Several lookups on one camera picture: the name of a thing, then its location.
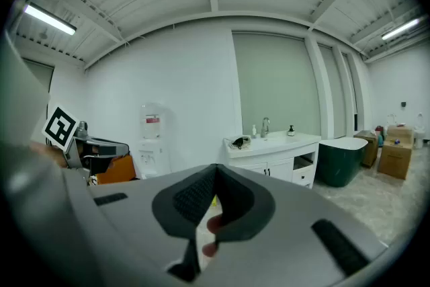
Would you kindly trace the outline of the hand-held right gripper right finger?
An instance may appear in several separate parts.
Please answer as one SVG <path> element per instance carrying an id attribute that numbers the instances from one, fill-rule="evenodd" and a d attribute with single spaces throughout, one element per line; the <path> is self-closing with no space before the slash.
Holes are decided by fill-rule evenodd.
<path id="1" fill-rule="evenodd" d="M 201 287 L 329 287 L 346 279 L 312 230 L 332 222 L 368 260 L 387 248 L 362 222 L 312 189 L 260 173 L 233 171 L 262 185 L 275 200 L 265 228 L 247 241 L 221 243 L 201 274 Z"/>

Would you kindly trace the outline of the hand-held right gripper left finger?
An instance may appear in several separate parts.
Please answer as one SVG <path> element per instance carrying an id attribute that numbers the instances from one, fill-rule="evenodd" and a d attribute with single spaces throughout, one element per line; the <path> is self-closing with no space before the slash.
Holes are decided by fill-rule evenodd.
<path id="1" fill-rule="evenodd" d="M 63 172 L 65 278 L 77 286 L 216 287 L 201 270 L 196 229 L 213 196 L 215 165 L 89 187 Z"/>

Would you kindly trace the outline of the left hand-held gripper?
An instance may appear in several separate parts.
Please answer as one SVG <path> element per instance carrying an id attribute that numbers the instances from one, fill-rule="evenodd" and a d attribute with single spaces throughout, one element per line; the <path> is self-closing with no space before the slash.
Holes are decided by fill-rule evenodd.
<path id="1" fill-rule="evenodd" d="M 49 146 L 60 148 L 67 160 L 67 169 L 82 169 L 84 178 L 93 175 L 91 158 L 97 155 L 95 137 L 88 135 L 88 125 L 78 120 L 61 105 L 56 105 L 42 127 Z"/>

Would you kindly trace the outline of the black hair dryer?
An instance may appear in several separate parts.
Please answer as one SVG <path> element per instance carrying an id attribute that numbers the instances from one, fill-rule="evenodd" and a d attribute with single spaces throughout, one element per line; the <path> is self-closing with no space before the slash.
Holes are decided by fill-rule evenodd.
<path id="1" fill-rule="evenodd" d="M 231 147 L 234 149 L 245 149 L 251 144 L 251 139 L 248 136 L 242 136 L 237 138 L 231 143 Z"/>

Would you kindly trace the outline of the beige cloth bag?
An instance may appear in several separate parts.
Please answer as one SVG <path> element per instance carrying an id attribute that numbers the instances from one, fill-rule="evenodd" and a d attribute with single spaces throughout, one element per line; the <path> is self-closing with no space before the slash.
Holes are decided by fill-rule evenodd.
<path id="1" fill-rule="evenodd" d="M 238 136 L 233 139 L 228 139 L 228 146 L 231 149 L 247 149 L 251 145 L 251 137 L 249 136 Z"/>

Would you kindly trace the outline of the person's left forearm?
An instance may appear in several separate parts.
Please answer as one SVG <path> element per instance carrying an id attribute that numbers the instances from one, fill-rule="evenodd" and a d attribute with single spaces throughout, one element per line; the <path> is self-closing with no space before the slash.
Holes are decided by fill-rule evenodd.
<path id="1" fill-rule="evenodd" d="M 59 167 L 67 168 L 67 160 L 65 159 L 63 151 L 56 146 L 49 146 L 39 142 L 30 142 L 30 148 L 32 151 L 48 157 L 54 161 Z"/>

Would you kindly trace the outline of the person's right hand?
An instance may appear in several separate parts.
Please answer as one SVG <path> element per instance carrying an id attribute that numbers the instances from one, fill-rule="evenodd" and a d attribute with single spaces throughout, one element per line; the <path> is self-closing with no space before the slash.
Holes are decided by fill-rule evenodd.
<path id="1" fill-rule="evenodd" d="M 207 225 L 207 229 L 212 234 L 216 235 L 219 232 L 219 230 L 224 226 L 222 214 L 218 214 L 218 215 L 210 218 L 207 221 L 206 225 Z M 218 250 L 218 244 L 216 241 L 213 241 L 211 243 L 207 243 L 207 244 L 203 245 L 203 247 L 202 247 L 202 253 L 206 257 L 214 257 L 217 250 Z"/>

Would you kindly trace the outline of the orange cloth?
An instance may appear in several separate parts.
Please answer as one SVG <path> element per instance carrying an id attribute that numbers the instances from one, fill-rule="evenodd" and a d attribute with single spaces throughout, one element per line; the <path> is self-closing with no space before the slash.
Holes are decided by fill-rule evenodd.
<path id="1" fill-rule="evenodd" d="M 136 178 L 136 171 L 130 155 L 114 158 L 111 160 L 104 173 L 98 173 L 97 184 L 121 183 Z"/>

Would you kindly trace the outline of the white water dispenser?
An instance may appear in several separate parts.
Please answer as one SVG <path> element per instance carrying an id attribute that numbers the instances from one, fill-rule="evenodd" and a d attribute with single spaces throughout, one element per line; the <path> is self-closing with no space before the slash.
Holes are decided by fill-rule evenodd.
<path id="1" fill-rule="evenodd" d="M 171 173 L 169 150 L 161 138 L 142 139 L 138 143 L 139 170 L 143 177 L 157 177 Z"/>

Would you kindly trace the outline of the white vanity sink cabinet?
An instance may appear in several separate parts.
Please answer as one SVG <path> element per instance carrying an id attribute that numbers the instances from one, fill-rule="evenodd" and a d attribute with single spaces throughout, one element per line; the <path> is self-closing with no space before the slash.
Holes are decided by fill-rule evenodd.
<path id="1" fill-rule="evenodd" d="M 247 147 L 233 148 L 234 138 L 224 139 L 226 164 L 312 188 L 320 136 L 286 131 L 252 138 Z"/>

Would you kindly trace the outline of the white loose basin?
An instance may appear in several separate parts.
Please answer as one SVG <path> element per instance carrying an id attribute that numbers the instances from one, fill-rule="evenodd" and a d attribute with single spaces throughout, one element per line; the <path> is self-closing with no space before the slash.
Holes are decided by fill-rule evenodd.
<path id="1" fill-rule="evenodd" d="M 321 140 L 316 179 L 334 188 L 348 185 L 359 171 L 367 144 L 355 137 Z"/>

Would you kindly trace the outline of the ceiling tube light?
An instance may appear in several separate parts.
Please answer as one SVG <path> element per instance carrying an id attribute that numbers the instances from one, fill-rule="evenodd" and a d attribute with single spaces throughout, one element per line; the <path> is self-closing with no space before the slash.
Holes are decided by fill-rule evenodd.
<path id="1" fill-rule="evenodd" d="M 35 3 L 30 3 L 24 7 L 24 13 L 44 22 L 45 24 L 48 24 L 49 26 L 52 26 L 56 28 L 57 30 L 60 30 L 61 32 L 64 32 L 65 34 L 68 34 L 70 36 L 73 36 L 76 32 L 76 27 L 69 24 L 68 22 L 64 21 L 63 19 L 60 19 L 58 16 L 54 15 L 53 13 L 50 13 L 49 11 L 46 11 L 45 9 L 41 8 L 40 6 L 36 5 Z"/>
<path id="2" fill-rule="evenodd" d="M 409 21 L 409 22 L 391 30 L 390 32 L 382 35 L 382 40 L 389 40 L 389 39 L 401 34 L 405 31 L 417 26 L 420 23 L 420 21 L 421 21 L 420 18 L 412 19 L 411 21 Z"/>

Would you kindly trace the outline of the large brown cardboard box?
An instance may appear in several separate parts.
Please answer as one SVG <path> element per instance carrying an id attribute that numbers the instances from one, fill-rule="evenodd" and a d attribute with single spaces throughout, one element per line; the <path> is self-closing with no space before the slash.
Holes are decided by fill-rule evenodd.
<path id="1" fill-rule="evenodd" d="M 413 146 L 411 143 L 386 141 L 382 147 L 378 172 L 396 179 L 405 180 L 411 162 Z"/>

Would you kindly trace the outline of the light brown cardboard box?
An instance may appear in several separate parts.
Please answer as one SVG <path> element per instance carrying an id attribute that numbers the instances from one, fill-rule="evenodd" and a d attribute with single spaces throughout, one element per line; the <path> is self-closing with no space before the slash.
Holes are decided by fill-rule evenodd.
<path id="1" fill-rule="evenodd" d="M 403 146 L 413 144 L 414 130 L 411 126 L 389 126 L 386 135 L 386 140 L 392 144 L 396 141 Z"/>

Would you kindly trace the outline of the wide grey roller blind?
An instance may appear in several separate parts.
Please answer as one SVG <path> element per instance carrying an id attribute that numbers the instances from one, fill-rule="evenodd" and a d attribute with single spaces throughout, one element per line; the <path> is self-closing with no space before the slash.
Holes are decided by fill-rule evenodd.
<path id="1" fill-rule="evenodd" d="M 233 34 L 239 78 L 243 133 L 293 128 L 320 135 L 318 90 L 301 39 L 265 34 Z"/>

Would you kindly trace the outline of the narrow grey roller blind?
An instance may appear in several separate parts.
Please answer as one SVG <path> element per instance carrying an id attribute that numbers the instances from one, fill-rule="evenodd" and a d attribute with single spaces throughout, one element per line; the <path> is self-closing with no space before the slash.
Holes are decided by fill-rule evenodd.
<path id="1" fill-rule="evenodd" d="M 345 100 L 339 68 L 332 48 L 319 44 L 325 62 L 333 101 L 334 138 L 346 136 Z"/>
<path id="2" fill-rule="evenodd" d="M 348 55 L 345 52 L 342 52 L 342 56 L 343 56 L 343 60 L 345 62 L 346 69 L 347 69 L 347 77 L 349 80 L 349 88 L 350 88 L 351 101 L 352 101 L 352 106 L 353 106 L 353 113 L 354 113 L 354 115 L 357 115 L 357 102 L 356 102 L 356 96 L 355 96 L 355 88 L 354 88 L 354 84 L 353 84 L 353 77 L 352 77 L 352 73 L 351 73 L 351 67 L 349 64 Z"/>

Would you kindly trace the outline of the white toilet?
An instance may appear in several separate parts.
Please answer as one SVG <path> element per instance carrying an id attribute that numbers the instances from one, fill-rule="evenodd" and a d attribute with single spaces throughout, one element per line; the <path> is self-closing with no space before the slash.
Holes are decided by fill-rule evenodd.
<path id="1" fill-rule="evenodd" d="M 414 126 L 415 148 L 422 149 L 424 145 L 425 127 L 423 114 L 417 114 L 416 124 Z"/>

